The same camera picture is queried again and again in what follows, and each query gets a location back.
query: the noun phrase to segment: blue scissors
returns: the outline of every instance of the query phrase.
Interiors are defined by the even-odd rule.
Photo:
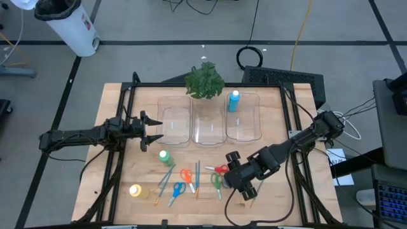
[[[173,201],[181,194],[185,192],[186,183],[185,182],[176,182],[174,184],[174,194],[172,195],[170,202],[168,203],[168,207],[171,206]]]

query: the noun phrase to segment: clear plastic container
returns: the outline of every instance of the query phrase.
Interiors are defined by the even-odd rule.
[[[192,141],[213,146],[226,141],[224,97],[192,100]]]
[[[158,143],[187,146],[191,136],[191,99],[187,96],[165,96],[158,99],[157,134],[164,136]]]
[[[257,141],[261,138],[260,97],[257,94],[241,93],[235,112],[226,112],[226,134],[238,142]]]

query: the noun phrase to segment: floor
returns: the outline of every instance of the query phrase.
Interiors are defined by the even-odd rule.
[[[213,4],[204,0],[190,3],[202,11],[209,11]],[[9,4],[8,11],[0,11],[5,26],[1,32],[16,40],[20,12]],[[304,0],[260,0],[253,41],[263,50],[263,67],[289,69],[293,41],[307,4]],[[29,59],[38,77],[0,77],[0,98],[11,100],[14,107],[0,131],[0,228],[13,228],[17,222],[41,155],[38,136],[51,128],[66,85],[72,90],[59,129],[92,127],[103,84],[130,81],[133,71],[144,82],[158,82],[199,66],[204,56],[216,64],[225,81],[242,80],[235,55],[249,39],[255,1],[220,0],[208,16],[186,3],[172,13],[168,2],[158,0],[84,0],[83,5],[95,17],[94,26],[103,41],[97,53],[86,58],[77,58],[44,22],[33,17],[33,11],[24,12],[19,48],[26,57],[16,52],[8,63]],[[406,8],[404,0],[315,0],[301,40],[326,42],[300,44],[294,70],[324,75],[332,110],[347,111],[363,103],[373,96],[373,80],[396,78],[406,69]],[[380,17],[385,24],[379,23]],[[5,55],[7,47],[0,42],[0,54]],[[258,60],[245,52],[241,61],[256,65]],[[343,135],[341,142],[360,152],[381,145],[375,110],[352,117],[352,122],[362,140]],[[87,147],[66,148],[55,156],[85,159],[86,152]],[[348,149],[345,153],[355,155]],[[25,226],[70,221],[82,166],[81,162],[48,161]],[[352,194],[372,187],[369,171],[354,174],[354,180],[355,185],[347,188]],[[344,222],[373,225],[371,216],[341,190],[337,194]]]

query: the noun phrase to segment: scissor handle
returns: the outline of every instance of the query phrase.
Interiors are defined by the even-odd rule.
[[[181,169],[179,175],[180,175],[181,179],[183,179],[187,183],[191,183],[192,171],[190,169]]]
[[[229,171],[229,167],[227,165],[222,165],[219,167],[221,170],[228,172]]]
[[[174,197],[179,196],[185,192],[186,184],[185,182],[175,182],[174,183]]]
[[[216,167],[215,171],[218,172],[221,176],[223,176],[226,172],[229,171],[229,168],[226,165],[222,165],[220,167]]]
[[[210,181],[212,184],[214,184],[216,189],[220,189],[223,179],[218,173],[215,172],[212,175],[210,175]]]

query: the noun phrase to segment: blue bottle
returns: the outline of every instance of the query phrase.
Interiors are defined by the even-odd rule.
[[[239,105],[239,99],[240,99],[240,94],[236,90],[234,90],[229,95],[229,108],[228,108],[229,112],[237,111],[237,106]]]

